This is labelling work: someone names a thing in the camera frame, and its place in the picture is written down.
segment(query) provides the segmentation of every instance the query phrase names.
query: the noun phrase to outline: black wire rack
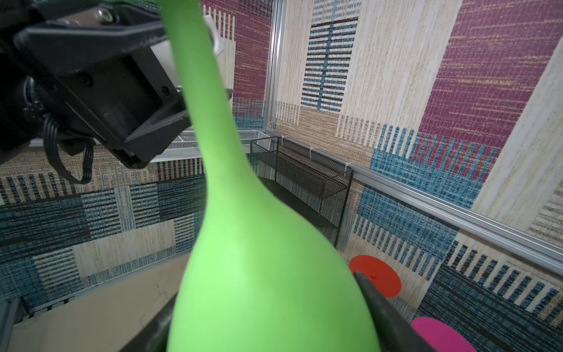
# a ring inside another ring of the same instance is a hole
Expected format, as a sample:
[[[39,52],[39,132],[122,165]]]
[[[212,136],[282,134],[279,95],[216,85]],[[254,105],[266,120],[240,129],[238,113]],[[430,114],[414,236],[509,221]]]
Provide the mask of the black wire rack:
[[[266,186],[268,180],[277,183],[320,217],[317,219],[311,215],[298,202],[286,202],[336,246],[353,170],[314,150],[290,141],[280,141],[279,137],[253,140],[249,158]]]

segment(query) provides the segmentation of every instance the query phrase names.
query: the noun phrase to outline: green spatula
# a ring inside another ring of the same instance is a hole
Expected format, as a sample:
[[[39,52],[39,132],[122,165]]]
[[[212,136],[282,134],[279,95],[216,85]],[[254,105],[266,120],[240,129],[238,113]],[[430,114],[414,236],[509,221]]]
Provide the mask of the green spatula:
[[[207,178],[205,219],[177,296],[168,351],[378,351],[346,264],[254,175],[199,2],[161,5]]]

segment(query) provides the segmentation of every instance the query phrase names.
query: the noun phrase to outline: red disc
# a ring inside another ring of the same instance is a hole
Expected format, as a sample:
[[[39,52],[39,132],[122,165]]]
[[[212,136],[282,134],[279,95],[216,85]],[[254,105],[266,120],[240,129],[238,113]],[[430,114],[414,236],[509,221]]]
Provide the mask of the red disc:
[[[348,264],[352,273],[364,274],[385,298],[401,292],[401,279],[385,262],[372,256],[356,256]]]

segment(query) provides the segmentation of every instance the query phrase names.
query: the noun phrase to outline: black cable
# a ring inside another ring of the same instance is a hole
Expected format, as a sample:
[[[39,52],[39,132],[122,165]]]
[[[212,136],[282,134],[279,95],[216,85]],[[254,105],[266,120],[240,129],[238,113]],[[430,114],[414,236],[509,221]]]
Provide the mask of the black cable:
[[[92,165],[94,161],[94,142],[92,138],[84,140],[84,161],[82,162],[82,179],[77,180],[68,172],[62,164],[57,148],[57,134],[59,133],[59,123],[50,114],[45,117],[43,124],[43,146],[47,154],[49,164],[67,181],[72,184],[85,185],[92,180]]]

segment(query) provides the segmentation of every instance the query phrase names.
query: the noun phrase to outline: green spoon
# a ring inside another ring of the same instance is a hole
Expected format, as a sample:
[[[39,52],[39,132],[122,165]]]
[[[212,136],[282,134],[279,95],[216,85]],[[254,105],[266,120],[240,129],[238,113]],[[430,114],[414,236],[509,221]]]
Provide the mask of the green spoon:
[[[330,243],[254,175],[196,0],[165,0],[200,150],[207,209],[168,351],[378,351],[354,277]]]

